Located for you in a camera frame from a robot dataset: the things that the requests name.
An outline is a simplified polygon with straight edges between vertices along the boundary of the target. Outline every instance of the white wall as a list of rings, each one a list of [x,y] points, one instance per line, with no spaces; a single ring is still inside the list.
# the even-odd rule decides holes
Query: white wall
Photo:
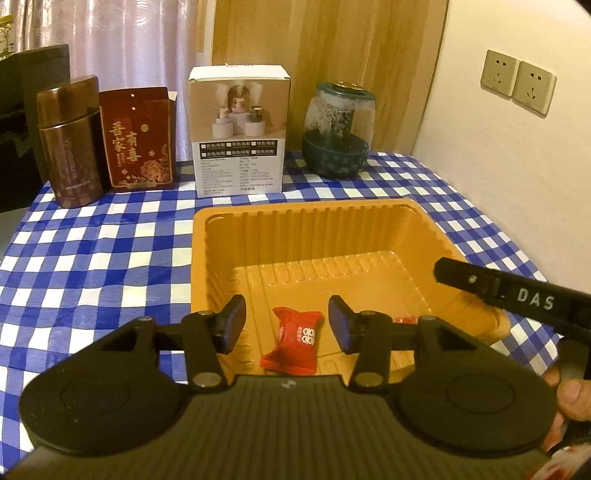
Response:
[[[487,49],[553,72],[546,118],[480,86]],[[414,155],[553,282],[591,293],[591,17],[574,0],[450,0]]]

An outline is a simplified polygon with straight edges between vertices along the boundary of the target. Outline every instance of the copper vacuum flask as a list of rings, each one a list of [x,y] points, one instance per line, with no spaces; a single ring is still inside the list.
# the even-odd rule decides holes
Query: copper vacuum flask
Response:
[[[76,208],[105,194],[99,80],[77,77],[37,93],[39,132],[57,203]]]

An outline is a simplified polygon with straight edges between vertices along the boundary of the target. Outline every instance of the black robotic handheld device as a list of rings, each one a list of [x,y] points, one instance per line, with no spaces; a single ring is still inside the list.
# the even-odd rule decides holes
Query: black robotic handheld device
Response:
[[[584,294],[445,258],[434,273],[590,338]],[[537,301],[524,307],[522,288]],[[535,373],[437,317],[396,324],[339,296],[328,311],[341,350],[359,355],[349,385],[254,375],[228,385],[217,354],[244,326],[240,295],[176,325],[134,319],[27,385],[19,408],[35,449],[7,478],[523,480],[546,462],[538,447],[557,405]],[[184,350],[187,385],[158,370],[162,350]],[[415,371],[389,384],[394,350],[414,351]]]

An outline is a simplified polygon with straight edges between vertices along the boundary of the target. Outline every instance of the electrical socket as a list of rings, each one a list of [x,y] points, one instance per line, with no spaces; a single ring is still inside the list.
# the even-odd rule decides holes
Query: electrical socket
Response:
[[[494,50],[486,52],[480,84],[510,97],[513,93],[519,60]]]
[[[556,75],[522,61],[517,73],[513,98],[543,115],[548,113],[556,87]]]

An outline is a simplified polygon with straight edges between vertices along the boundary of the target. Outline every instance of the blue and white checkered tablecloth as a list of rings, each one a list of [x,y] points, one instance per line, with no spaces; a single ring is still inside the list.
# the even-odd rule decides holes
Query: blue and white checkered tablecloth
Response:
[[[356,180],[324,181],[299,153],[288,153],[284,192],[198,199],[191,162],[177,189],[109,194],[62,209],[42,188],[0,264],[0,465],[8,469],[31,443],[18,397],[37,374],[118,326],[149,315],[179,322],[189,313],[195,211],[216,205],[408,197],[416,200],[468,260],[545,280],[525,254],[457,190],[412,157],[372,154]],[[497,350],[542,373],[556,358],[553,331],[511,316]],[[186,380],[181,352],[161,369]]]

